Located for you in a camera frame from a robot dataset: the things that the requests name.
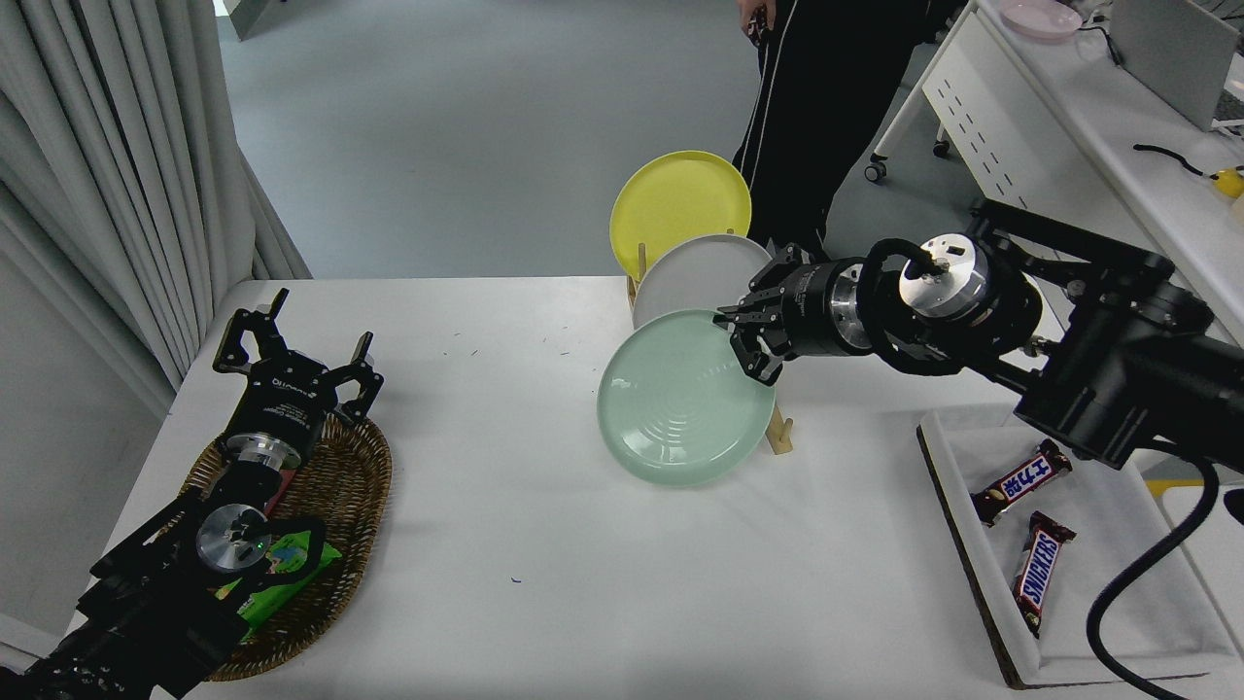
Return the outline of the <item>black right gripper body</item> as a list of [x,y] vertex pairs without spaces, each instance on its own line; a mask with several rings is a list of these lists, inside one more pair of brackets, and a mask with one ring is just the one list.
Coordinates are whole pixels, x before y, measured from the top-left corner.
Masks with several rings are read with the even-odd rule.
[[829,310],[832,279],[832,264],[806,264],[778,283],[780,315],[775,351],[782,359],[843,356],[843,344]]

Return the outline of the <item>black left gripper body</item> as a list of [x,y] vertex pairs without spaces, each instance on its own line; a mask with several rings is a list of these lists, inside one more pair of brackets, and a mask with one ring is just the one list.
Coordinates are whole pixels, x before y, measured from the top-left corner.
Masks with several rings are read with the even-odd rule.
[[310,358],[270,358],[253,364],[248,385],[226,424],[226,449],[239,453],[243,441],[281,441],[299,460],[309,460],[336,390],[323,380],[328,368]]

